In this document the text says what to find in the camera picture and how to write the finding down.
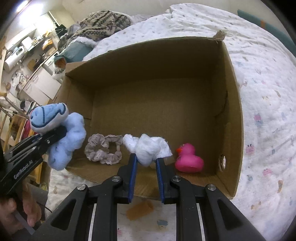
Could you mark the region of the person's left hand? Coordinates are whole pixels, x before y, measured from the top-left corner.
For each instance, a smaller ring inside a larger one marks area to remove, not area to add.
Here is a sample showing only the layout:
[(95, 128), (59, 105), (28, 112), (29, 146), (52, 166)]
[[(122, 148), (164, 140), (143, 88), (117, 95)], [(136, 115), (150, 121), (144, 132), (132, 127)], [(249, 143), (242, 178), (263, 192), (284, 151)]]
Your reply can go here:
[(34, 227), (41, 219), (42, 212), (39, 204), (31, 194), (28, 182), (23, 181), (21, 204), (14, 198), (1, 197), (1, 230), (9, 237), (24, 228), (23, 224), (15, 217), (15, 211), (23, 211), (27, 217), (27, 224)]

